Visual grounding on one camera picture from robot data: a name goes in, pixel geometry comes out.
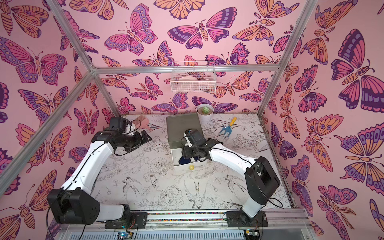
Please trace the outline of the blue brooch box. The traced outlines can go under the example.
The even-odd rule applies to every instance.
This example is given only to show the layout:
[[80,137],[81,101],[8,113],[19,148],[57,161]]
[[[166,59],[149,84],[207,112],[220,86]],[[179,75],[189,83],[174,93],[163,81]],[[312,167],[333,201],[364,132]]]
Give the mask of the blue brooch box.
[[191,163],[191,159],[185,159],[183,156],[178,161],[179,165],[186,165]]

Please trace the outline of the green drawer cabinet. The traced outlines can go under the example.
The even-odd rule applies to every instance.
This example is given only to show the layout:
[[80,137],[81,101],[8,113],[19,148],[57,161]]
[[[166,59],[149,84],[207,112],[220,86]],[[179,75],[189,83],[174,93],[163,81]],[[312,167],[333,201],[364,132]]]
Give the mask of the green drawer cabinet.
[[203,134],[202,126],[197,113],[181,114],[166,117],[168,142],[171,149],[172,162],[176,170],[190,170],[190,166],[197,167],[202,163],[191,159],[190,164],[179,165],[182,147],[187,143],[184,138],[186,130],[196,129]]

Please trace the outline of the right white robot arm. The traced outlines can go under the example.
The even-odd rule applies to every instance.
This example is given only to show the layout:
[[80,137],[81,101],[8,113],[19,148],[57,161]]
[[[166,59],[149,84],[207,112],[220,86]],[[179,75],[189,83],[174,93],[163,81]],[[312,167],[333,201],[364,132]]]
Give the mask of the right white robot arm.
[[201,146],[185,144],[182,155],[186,159],[210,160],[221,163],[245,177],[248,198],[241,207],[241,217],[252,220],[267,205],[281,184],[269,160],[263,156],[251,158],[225,147],[221,142],[209,139]]

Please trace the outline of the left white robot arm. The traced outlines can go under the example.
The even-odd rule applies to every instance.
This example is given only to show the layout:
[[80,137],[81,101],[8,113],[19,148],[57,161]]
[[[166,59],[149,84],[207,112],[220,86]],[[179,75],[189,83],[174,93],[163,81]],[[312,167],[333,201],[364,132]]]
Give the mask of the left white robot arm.
[[117,148],[131,153],[152,138],[125,118],[112,118],[108,128],[97,132],[88,152],[72,176],[59,189],[53,189],[47,197],[50,210],[58,224],[91,225],[95,222],[123,220],[131,224],[130,207],[122,204],[102,204],[92,197],[92,189],[98,175],[110,155]]

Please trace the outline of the blue yellow garden fork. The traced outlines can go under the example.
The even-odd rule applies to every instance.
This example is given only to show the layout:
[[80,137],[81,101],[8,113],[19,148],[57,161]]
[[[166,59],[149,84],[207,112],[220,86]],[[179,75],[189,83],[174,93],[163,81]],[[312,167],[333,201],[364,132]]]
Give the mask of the blue yellow garden fork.
[[232,133],[232,126],[234,125],[236,120],[237,120],[237,117],[233,117],[233,119],[229,123],[229,125],[222,128],[222,130],[220,131],[220,135],[229,137],[231,135],[231,133]]

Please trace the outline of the potted cactus white pot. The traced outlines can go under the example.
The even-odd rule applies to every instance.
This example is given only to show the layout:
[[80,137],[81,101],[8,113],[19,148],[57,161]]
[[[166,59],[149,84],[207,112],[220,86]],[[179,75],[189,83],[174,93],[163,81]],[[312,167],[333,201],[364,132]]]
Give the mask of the potted cactus white pot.
[[197,114],[201,124],[207,124],[211,121],[214,114],[214,108],[209,104],[198,105]]

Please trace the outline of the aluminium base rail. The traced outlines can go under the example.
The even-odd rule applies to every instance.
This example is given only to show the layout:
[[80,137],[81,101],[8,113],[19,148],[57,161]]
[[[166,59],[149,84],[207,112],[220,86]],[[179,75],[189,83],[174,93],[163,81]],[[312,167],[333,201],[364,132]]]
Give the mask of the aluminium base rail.
[[298,209],[264,209],[248,226],[235,210],[134,211],[122,222],[61,227],[57,240],[315,240],[307,214]]

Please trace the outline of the aluminium frame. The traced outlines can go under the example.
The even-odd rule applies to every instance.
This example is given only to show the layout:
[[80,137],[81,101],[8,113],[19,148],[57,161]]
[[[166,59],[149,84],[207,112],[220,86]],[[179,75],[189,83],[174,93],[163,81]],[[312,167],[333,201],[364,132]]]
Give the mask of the aluminium frame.
[[[121,115],[186,114],[212,104],[217,114],[255,113],[245,94],[261,72],[245,65],[281,62],[305,1],[1,1],[1,170],[86,74],[33,158],[5,188],[20,200],[55,172],[62,183],[94,132],[116,107]],[[174,62],[216,64],[214,94],[171,92]],[[94,74],[106,68],[107,73]]]

